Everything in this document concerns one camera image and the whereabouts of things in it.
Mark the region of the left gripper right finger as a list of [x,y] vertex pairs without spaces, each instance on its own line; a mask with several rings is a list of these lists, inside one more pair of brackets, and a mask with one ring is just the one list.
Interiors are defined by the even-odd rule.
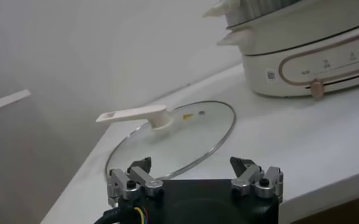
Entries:
[[283,172],[279,167],[270,166],[264,171],[251,159],[234,156],[230,164],[236,175],[231,180],[231,188],[239,196],[254,194],[262,199],[276,197],[279,203],[283,201]]

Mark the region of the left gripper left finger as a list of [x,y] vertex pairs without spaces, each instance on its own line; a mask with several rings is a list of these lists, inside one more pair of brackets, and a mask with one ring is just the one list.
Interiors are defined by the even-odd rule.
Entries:
[[150,176],[151,157],[134,161],[123,171],[119,168],[110,169],[107,173],[108,204],[119,205],[120,200],[134,203],[142,197],[159,198],[163,189],[163,181]]

